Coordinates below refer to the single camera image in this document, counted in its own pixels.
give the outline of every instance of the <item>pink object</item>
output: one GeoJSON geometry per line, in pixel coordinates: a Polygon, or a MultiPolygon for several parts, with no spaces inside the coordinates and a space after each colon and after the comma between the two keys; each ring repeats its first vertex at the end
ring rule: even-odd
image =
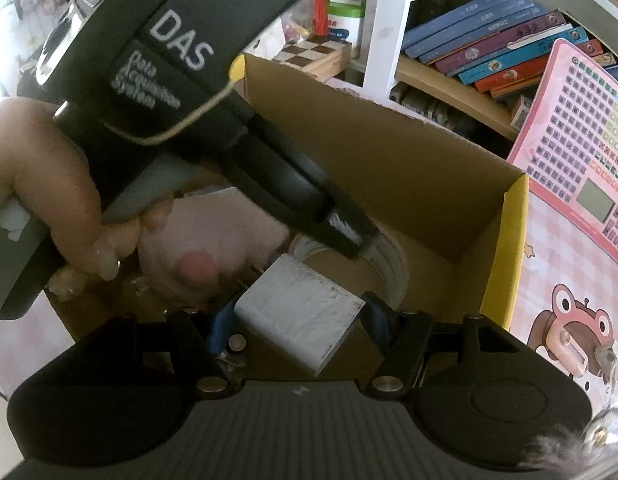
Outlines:
{"type": "Polygon", "coordinates": [[[534,194],[525,241],[509,332],[573,375],[597,413],[611,394],[595,351],[618,343],[618,263],[534,194]],[[561,351],[563,329],[573,344],[561,351]]]}
{"type": "Polygon", "coordinates": [[[508,161],[618,262],[618,83],[566,40],[553,46],[508,161]]]}
{"type": "Polygon", "coordinates": [[[174,200],[161,230],[138,245],[150,285],[174,304],[199,306],[252,265],[265,269],[288,228],[235,188],[174,200]]]}
{"type": "Polygon", "coordinates": [[[20,384],[73,345],[44,292],[20,319],[0,320],[0,393],[20,384]]]}

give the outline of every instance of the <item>black device handle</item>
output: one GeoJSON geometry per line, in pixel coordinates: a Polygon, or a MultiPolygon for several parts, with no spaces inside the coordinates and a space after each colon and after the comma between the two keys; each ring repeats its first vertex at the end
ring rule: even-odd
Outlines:
{"type": "Polygon", "coordinates": [[[358,256],[378,229],[326,173],[259,115],[220,156],[222,170],[250,199],[285,224],[345,256],[358,256]]]}

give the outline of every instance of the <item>purple book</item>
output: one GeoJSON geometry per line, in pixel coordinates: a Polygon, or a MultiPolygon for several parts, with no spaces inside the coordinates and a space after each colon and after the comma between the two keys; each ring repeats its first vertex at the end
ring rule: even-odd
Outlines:
{"type": "Polygon", "coordinates": [[[544,16],[538,16],[528,22],[520,23],[520,25],[503,30],[458,52],[454,52],[450,56],[436,62],[436,68],[443,74],[447,74],[476,59],[505,48],[509,43],[522,40],[522,38],[538,34],[549,28],[563,25],[565,22],[566,20],[562,13],[559,10],[554,10],[544,16]]]}

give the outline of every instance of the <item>long fingernail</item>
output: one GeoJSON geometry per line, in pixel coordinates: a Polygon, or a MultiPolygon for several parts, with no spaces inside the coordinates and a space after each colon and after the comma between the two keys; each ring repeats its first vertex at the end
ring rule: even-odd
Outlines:
{"type": "Polygon", "coordinates": [[[96,254],[96,265],[100,278],[106,282],[114,280],[120,269],[120,261],[116,256],[116,248],[107,236],[101,236],[93,244],[96,254]]]}

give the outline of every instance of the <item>white foam block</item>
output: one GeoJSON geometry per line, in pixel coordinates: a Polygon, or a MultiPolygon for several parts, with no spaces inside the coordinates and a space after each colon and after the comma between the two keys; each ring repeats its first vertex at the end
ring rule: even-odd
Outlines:
{"type": "Polygon", "coordinates": [[[242,295],[235,312],[253,332],[317,376],[363,305],[360,298],[283,254],[242,295]]]}

